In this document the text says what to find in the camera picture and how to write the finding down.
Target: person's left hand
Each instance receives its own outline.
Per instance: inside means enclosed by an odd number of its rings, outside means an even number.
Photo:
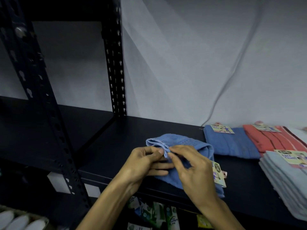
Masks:
[[[145,176],[165,176],[167,169],[174,168],[173,163],[158,162],[165,160],[163,154],[163,149],[153,146],[135,148],[114,179],[127,182],[132,196]]]

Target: black metal upright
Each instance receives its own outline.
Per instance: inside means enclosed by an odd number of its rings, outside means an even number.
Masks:
[[[127,114],[127,111],[120,0],[104,1],[101,35],[106,53],[112,110],[118,116],[124,116]]]
[[[71,194],[79,197],[86,212],[90,208],[90,200],[73,160],[73,149],[45,70],[44,57],[33,25],[25,18],[18,0],[0,0],[0,15],[2,42],[29,101],[44,110],[42,114],[46,115],[59,145],[59,150],[54,152],[57,158],[55,162]]]

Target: coral towel with stripes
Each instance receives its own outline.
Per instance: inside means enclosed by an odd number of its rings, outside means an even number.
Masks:
[[[253,125],[243,125],[245,133],[259,152],[265,153],[275,149],[307,152],[306,144],[297,139],[286,127],[275,127],[281,132],[259,131]]]

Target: wall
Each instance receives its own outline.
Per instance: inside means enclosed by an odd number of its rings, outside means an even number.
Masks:
[[[201,125],[256,5],[257,0],[122,0],[128,115]],[[306,7],[307,0],[267,1],[242,65],[208,123],[307,125]],[[34,27],[58,103],[111,110],[99,23]],[[7,60],[0,62],[0,95],[20,97]]]

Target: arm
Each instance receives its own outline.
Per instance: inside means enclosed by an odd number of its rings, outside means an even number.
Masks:
[[[124,166],[104,189],[76,230],[112,229],[128,199],[138,190],[145,176],[165,176],[173,163],[159,163],[163,149],[136,148]]]
[[[175,154],[169,153],[184,191],[214,229],[244,230],[226,203],[216,194],[211,161],[192,146],[177,145],[169,149],[190,162],[192,167],[186,169]]]

